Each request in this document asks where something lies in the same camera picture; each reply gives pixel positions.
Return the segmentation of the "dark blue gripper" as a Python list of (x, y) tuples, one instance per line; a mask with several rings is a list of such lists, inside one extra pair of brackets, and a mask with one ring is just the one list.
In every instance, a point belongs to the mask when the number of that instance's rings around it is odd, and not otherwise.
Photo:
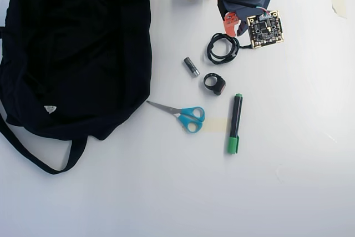
[[(232, 0), (233, 2), (246, 3), (253, 6), (268, 8), (271, 0)], [(245, 22), (247, 17), (261, 15), (263, 11), (255, 7), (246, 7), (240, 4), (223, 1), (225, 9), (228, 11), (224, 16), (224, 29), (228, 36), (235, 37), (242, 36), (247, 30), (248, 25)], [(237, 32), (235, 32), (235, 25), (238, 25)]]

